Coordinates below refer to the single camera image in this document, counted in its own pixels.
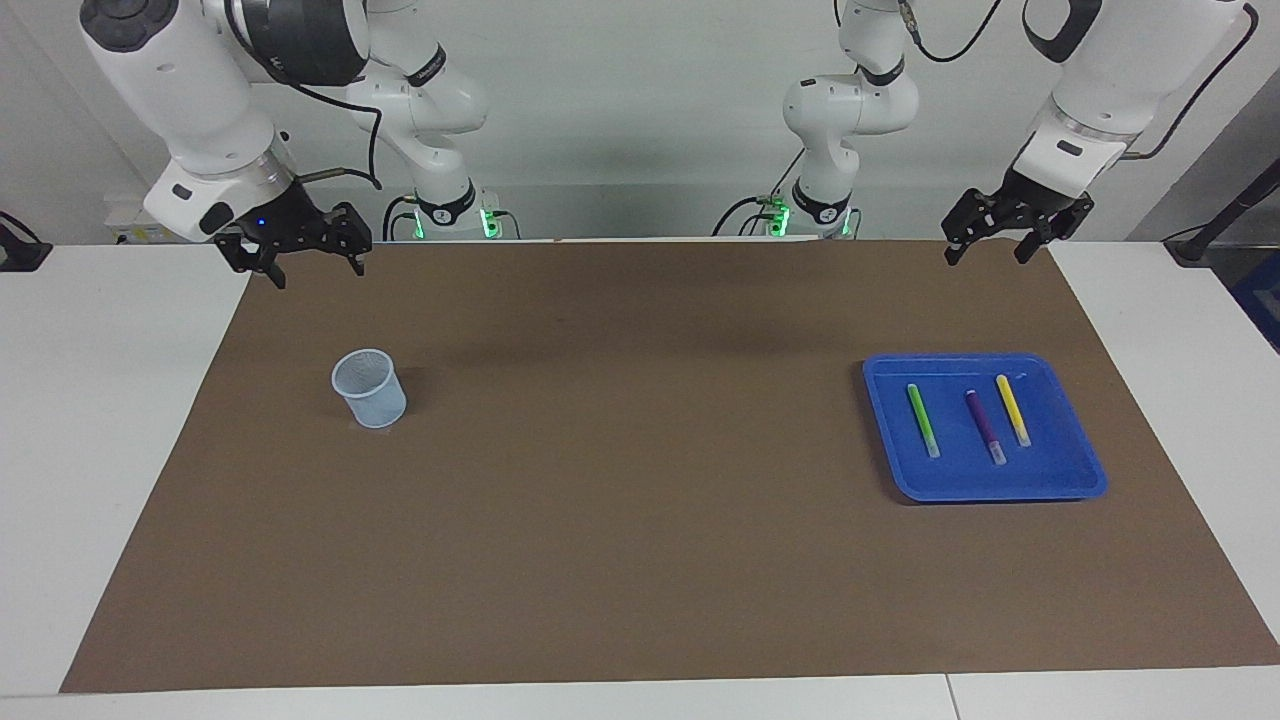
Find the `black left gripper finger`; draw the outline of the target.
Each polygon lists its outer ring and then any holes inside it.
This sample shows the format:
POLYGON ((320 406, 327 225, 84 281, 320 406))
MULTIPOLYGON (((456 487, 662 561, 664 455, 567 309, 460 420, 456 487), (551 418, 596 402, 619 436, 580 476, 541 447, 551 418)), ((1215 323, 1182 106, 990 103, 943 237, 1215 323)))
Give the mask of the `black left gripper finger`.
POLYGON ((943 252, 947 264, 956 266, 970 246, 1001 231, 1002 211, 1004 197, 1000 193, 966 190, 941 222, 948 245, 943 252))
POLYGON ((1027 236, 1015 247, 1014 258, 1019 264, 1025 265, 1046 245, 1070 238, 1084 219, 1088 218, 1093 208, 1093 199, 1083 196, 1052 217, 1037 217, 1032 222, 1027 236))

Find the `blue plastic tray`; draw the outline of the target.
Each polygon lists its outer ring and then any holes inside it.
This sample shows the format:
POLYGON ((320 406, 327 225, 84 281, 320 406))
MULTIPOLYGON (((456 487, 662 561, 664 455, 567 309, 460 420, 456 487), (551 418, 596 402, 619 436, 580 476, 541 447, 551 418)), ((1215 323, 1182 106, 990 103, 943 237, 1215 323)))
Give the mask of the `blue plastic tray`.
POLYGON ((882 354, 861 366, 897 488, 920 503, 1097 498, 1107 477, 1052 366, 1034 354, 882 354), (1009 377, 1029 429, 1023 448, 995 378, 1009 377), (922 441, 906 386, 920 387, 941 457, 922 441), (1004 447, 996 466, 964 398, 975 389, 1004 447))

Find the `purple pen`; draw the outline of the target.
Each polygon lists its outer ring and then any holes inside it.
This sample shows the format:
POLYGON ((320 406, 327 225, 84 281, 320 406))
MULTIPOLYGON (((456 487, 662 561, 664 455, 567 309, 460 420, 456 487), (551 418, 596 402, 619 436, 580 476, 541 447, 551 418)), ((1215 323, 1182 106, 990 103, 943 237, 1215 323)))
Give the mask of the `purple pen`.
POLYGON ((983 443, 986 445, 987 452, 996 466, 1004 466, 1007 464, 1007 459, 1004 452, 1004 447, 1000 438, 995 430, 995 425, 989 419, 989 414, 986 411, 986 406, 982 402, 979 393, 975 389, 966 389, 964 395, 966 407, 972 414, 972 419, 975 423, 983 443))

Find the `black clamp mount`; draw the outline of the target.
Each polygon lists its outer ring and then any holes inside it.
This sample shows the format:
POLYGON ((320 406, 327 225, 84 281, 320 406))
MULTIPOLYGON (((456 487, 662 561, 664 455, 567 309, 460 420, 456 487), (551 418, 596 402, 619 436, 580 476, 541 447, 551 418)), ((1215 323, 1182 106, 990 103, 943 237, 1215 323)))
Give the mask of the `black clamp mount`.
POLYGON ((52 251, 24 222, 0 210, 0 273, 29 273, 52 251))

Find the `black stand pole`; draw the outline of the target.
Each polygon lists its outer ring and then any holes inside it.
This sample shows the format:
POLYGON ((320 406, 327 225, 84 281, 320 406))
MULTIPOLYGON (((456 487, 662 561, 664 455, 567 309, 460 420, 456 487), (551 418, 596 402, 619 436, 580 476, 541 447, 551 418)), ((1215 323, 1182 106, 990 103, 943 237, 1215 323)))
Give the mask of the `black stand pole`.
POLYGON ((1252 208, 1280 190, 1280 156, 1276 156, 1238 196, 1207 223, 1178 231, 1160 241, 1172 260, 1184 268, 1206 268, 1210 246, 1252 208))

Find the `white box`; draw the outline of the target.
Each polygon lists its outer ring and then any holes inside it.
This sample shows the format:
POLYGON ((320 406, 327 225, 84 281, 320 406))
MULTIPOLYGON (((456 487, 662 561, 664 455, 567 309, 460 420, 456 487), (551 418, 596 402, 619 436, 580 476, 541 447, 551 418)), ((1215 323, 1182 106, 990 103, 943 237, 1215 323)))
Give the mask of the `white box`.
POLYGON ((115 245, 211 243, 212 238, 187 240, 157 222, 133 195, 104 195, 108 240, 115 245))

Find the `yellow pen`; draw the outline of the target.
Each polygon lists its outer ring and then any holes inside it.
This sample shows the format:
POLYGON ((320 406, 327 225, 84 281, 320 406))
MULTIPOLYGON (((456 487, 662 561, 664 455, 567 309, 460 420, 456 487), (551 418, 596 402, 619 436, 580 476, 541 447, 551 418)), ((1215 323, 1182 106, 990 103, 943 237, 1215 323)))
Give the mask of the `yellow pen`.
POLYGON ((1005 374, 997 374, 995 382, 1019 446, 1023 448, 1030 447, 1032 439, 1029 429, 1021 414, 1018 398, 1014 393, 1011 380, 1005 374))

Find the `pale blue mesh pen cup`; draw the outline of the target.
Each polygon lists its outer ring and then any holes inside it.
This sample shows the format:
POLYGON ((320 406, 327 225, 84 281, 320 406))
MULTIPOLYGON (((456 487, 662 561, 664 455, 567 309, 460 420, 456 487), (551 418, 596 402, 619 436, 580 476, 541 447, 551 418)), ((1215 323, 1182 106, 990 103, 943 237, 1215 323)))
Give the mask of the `pale blue mesh pen cup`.
POLYGON ((364 428, 388 428, 407 410, 396 364, 380 348, 358 348, 343 356, 332 369, 330 384, 364 428))

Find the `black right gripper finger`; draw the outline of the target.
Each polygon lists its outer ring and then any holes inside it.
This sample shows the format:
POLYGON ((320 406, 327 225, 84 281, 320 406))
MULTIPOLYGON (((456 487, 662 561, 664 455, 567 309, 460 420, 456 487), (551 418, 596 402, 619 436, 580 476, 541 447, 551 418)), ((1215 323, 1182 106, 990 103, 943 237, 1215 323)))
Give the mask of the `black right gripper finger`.
POLYGON ((357 277, 365 277, 364 256, 372 250, 372 232, 351 202, 328 213, 328 251, 343 256, 357 277))
POLYGON ((264 249, 237 233, 218 233, 212 237, 212 245, 233 272, 265 275, 278 290, 285 288, 285 273, 276 261, 274 249, 264 249))

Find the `blue crate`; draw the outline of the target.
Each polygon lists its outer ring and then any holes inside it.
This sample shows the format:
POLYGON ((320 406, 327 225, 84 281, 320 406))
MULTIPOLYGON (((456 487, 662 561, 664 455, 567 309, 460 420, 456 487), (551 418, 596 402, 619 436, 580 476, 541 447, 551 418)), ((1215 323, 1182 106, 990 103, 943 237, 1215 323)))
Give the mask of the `blue crate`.
POLYGON ((1228 286, 1236 304, 1280 354, 1280 250, 1228 286))

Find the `green pen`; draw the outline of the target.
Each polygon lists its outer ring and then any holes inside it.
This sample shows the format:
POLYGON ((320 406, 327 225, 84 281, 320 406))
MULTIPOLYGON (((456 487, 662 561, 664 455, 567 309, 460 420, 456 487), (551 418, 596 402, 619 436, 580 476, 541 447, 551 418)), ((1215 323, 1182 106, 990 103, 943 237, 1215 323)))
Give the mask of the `green pen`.
POLYGON ((941 457, 941 450, 937 441, 937 436, 931 420, 931 415, 928 414, 920 387, 915 383, 908 383, 906 392, 916 421, 918 430, 922 434, 922 441, 925 446, 928 456, 931 459, 941 457))

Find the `brown table mat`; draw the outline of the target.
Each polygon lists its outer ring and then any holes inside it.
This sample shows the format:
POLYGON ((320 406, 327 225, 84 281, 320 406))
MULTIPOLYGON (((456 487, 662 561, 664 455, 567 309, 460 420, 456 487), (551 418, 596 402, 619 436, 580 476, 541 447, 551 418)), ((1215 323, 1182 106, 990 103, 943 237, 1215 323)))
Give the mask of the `brown table mat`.
POLYGON ((399 245, 251 279, 68 693, 1280 664, 1053 259, 399 245), (358 348, 407 397, 367 429, 358 348), (879 354, 1050 363, 1107 492, 892 487, 879 354))

